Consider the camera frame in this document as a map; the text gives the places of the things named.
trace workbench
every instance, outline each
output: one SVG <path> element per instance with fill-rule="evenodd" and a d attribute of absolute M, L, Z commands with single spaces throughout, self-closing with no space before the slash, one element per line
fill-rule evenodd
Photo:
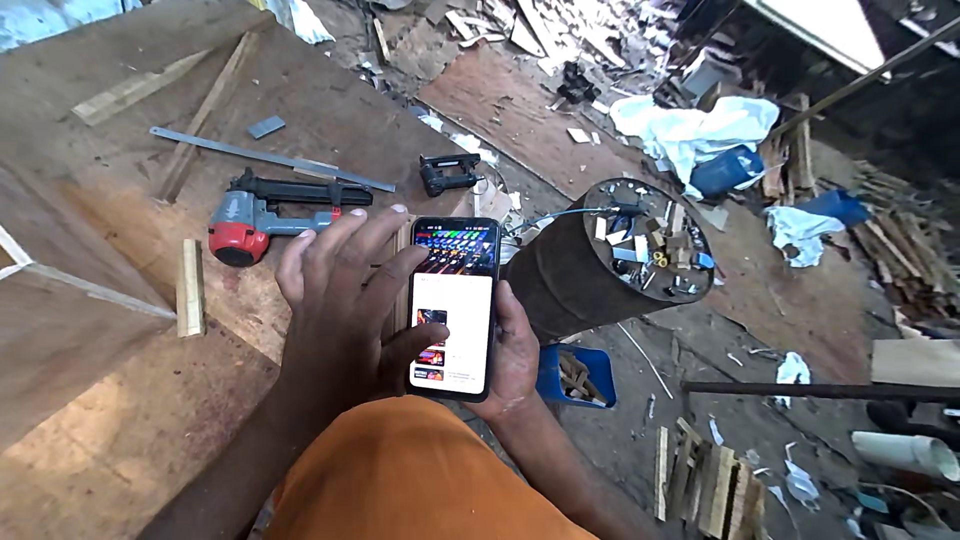
<path fill-rule="evenodd" d="M 419 175 L 420 154 L 457 154 L 458 146 L 243 0 L 165 0 L 0 56 L 0 166 L 58 192 L 170 306 L 182 241 L 201 240 L 208 328 L 177 339 L 170 321 L 132 360 L 3 452 L 5 538 L 136 535 L 223 449 L 276 377 L 290 310 L 274 271 L 287 239 L 275 238 L 255 266 L 233 268 L 209 253 L 205 237 L 245 166 L 281 180 L 294 180 L 293 171 L 194 150 L 176 203 L 152 197 L 176 143 L 148 130 L 185 131 L 251 28 L 259 46 L 199 136 L 395 184 L 396 193 L 373 192 L 372 211 L 395 203 L 422 215 L 463 208 L 465 190 L 431 199 Z M 94 127 L 71 112 L 131 75 L 204 49 L 212 50 L 178 80 Z M 287 126 L 259 140 L 247 134 L 273 115 Z M 287 215 L 313 210 L 281 207 Z"/>

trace blue bucket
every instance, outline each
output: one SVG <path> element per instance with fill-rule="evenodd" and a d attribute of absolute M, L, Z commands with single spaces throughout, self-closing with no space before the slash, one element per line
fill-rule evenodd
<path fill-rule="evenodd" d="M 560 351 L 569 351 L 574 357 L 584 362 L 590 370 L 588 380 L 609 402 L 607 406 L 571 400 L 564 395 L 564 388 L 560 384 Z M 540 349 L 540 368 L 537 371 L 537 392 L 548 403 L 564 405 L 588 406 L 591 408 L 613 408 L 616 405 L 616 390 L 613 389 L 613 369 L 610 357 L 599 349 L 585 349 L 575 345 L 555 343 Z"/>
<path fill-rule="evenodd" d="M 720 195 L 756 178 L 763 172 L 763 159 L 743 144 L 721 152 L 716 158 L 700 163 L 690 173 L 690 184 L 704 197 Z"/>
<path fill-rule="evenodd" d="M 843 189 L 833 189 L 821 193 L 805 203 L 794 208 L 818 215 L 828 215 L 843 222 L 848 228 L 870 219 L 870 213 L 860 204 L 856 197 L 847 194 Z"/>

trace phone screen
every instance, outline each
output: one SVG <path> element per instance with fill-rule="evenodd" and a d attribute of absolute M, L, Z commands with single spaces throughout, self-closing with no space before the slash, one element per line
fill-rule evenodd
<path fill-rule="evenodd" d="M 410 364 L 417 388 L 481 394 L 492 332 L 498 225 L 489 219 L 422 218 L 413 243 L 430 253 L 411 278 L 410 325 L 440 323 L 450 336 Z"/>

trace rusty barrel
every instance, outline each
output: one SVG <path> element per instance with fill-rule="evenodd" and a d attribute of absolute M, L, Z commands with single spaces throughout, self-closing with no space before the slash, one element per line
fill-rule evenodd
<path fill-rule="evenodd" d="M 640 196 L 639 191 L 646 190 Z M 663 206 L 684 205 L 688 223 L 701 231 L 689 206 L 665 191 L 633 179 L 611 179 L 595 185 L 569 209 L 609 208 L 614 201 L 651 202 L 652 212 Z M 676 273 L 667 268 L 652 271 L 650 283 L 629 284 L 613 271 L 612 246 L 594 237 L 597 216 L 592 212 L 557 217 L 528 246 L 501 268 L 501 278 L 510 282 L 523 304 L 540 343 L 547 343 L 578 331 L 616 323 L 630 317 L 659 311 L 703 298 L 713 283 L 713 270 L 694 270 L 690 278 L 699 284 L 695 294 L 671 296 L 664 289 Z M 706 237 L 702 249 L 710 254 Z"/>

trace metal pipe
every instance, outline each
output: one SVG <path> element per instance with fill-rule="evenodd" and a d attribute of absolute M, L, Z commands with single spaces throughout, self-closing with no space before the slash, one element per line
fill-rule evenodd
<path fill-rule="evenodd" d="M 833 400 L 912 400 L 943 403 L 960 400 L 960 388 L 908 384 L 776 384 L 771 382 L 701 382 L 682 380 L 683 392 L 740 396 L 791 396 Z"/>
<path fill-rule="evenodd" d="M 884 73 L 893 69 L 894 67 L 904 63 L 905 61 L 913 59 L 914 57 L 922 53 L 924 50 L 928 49 L 931 45 L 933 45 L 937 41 L 940 41 L 945 38 L 949 38 L 950 37 L 949 34 L 952 31 L 956 30 L 957 28 L 960 28 L 960 17 L 957 17 L 951 20 L 949 23 L 942 26 L 939 30 L 937 30 L 933 34 L 930 34 L 929 36 L 924 37 L 920 41 L 917 41 L 913 45 L 910 45 L 906 49 L 903 49 L 902 51 L 900 51 L 899 54 L 895 55 L 892 59 L 884 62 L 883 65 L 881 65 L 880 67 L 877 67 L 873 71 L 870 71 L 860 76 L 849 85 L 846 85 L 840 88 L 839 90 L 833 92 L 832 94 L 825 97 L 824 99 L 818 101 L 809 109 L 801 112 L 800 114 L 797 114 L 793 118 L 790 118 L 790 120 L 783 122 L 774 131 L 770 132 L 770 135 L 767 138 L 772 138 L 777 135 L 782 135 L 792 130 L 793 128 L 796 128 L 798 125 L 800 125 L 801 122 L 803 122 L 807 118 L 811 118 L 814 114 L 820 112 L 823 109 L 826 109 L 827 107 L 833 105 L 834 103 L 840 101 L 841 99 L 858 91 L 860 88 L 873 82 L 875 79 L 879 78 L 880 75 L 883 75 Z"/>

